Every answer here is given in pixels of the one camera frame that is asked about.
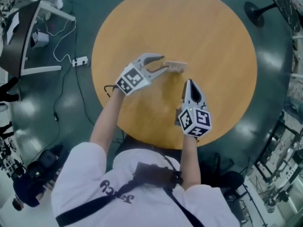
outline person wearing white t-shirt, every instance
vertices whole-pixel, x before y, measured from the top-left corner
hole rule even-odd
[[[106,173],[107,153],[124,97],[124,93],[115,88],[96,122],[90,142],[72,149],[52,193],[54,216],[57,218],[92,200],[117,193],[133,179],[138,163],[142,162],[169,169],[172,169],[172,164],[182,172],[183,183],[173,189],[173,196],[202,223],[199,226],[239,226],[220,189],[201,185],[194,137],[184,136],[180,164],[174,158],[166,157],[166,160],[151,150],[130,149],[118,154],[113,169]],[[117,195],[100,210],[68,226],[190,227],[193,226],[191,223],[163,188],[145,184]]]

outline table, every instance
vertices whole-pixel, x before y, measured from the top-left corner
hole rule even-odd
[[[278,8],[285,18],[286,22],[289,24],[289,26],[296,32],[300,31],[301,25],[300,20],[297,14],[297,11],[292,3],[291,0],[273,0],[274,3],[264,7],[262,9],[259,9],[255,4],[252,2],[246,2],[244,5],[244,10],[251,20],[251,22],[258,26],[263,27],[264,26],[264,17],[263,13],[267,10],[270,10],[272,8]]]
[[[0,57],[0,66],[14,77],[19,78],[20,76],[28,74],[61,70],[61,66],[44,66],[30,69],[24,68],[25,61],[27,60],[26,53],[28,43],[30,42],[33,26],[40,9],[50,11],[70,21],[75,21],[75,17],[55,9],[40,0],[32,2],[17,10],[16,12],[19,12],[18,28],[14,33],[10,44],[7,44],[6,35],[3,36],[4,47]],[[12,13],[9,16],[9,19],[12,19],[16,12]]]
[[[213,130],[197,146],[228,132],[250,104],[257,79],[254,46],[241,20],[219,0],[125,0],[118,5],[93,49],[93,83],[103,106],[109,100],[104,86],[114,84],[124,66],[144,52],[188,67],[182,74],[165,73],[125,98],[118,126],[137,140],[182,149],[183,133],[174,123],[189,78],[204,91],[213,116]],[[158,66],[154,62],[150,69]]]

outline black hair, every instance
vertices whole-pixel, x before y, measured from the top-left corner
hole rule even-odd
[[[14,199],[12,204],[17,211],[22,210],[22,206],[21,206],[20,202],[18,201],[18,199]]]

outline round wooden table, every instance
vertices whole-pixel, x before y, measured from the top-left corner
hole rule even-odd
[[[253,43],[237,15],[220,0],[125,0],[103,23],[93,50],[92,76],[103,106],[123,68],[145,52],[188,63],[182,74],[164,73],[151,86],[125,97],[118,126],[144,143],[182,149],[175,126],[184,83],[204,91],[213,130],[197,146],[229,131],[253,96],[257,62]],[[164,61],[153,62],[150,69]]]

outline black round base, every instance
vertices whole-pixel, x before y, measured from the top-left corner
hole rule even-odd
[[[253,4],[252,2],[246,2],[244,4],[244,11],[247,15],[247,17],[250,19],[250,21],[257,27],[263,27],[264,26],[264,17],[263,15],[257,16],[255,14],[255,10],[258,10],[259,8]]]

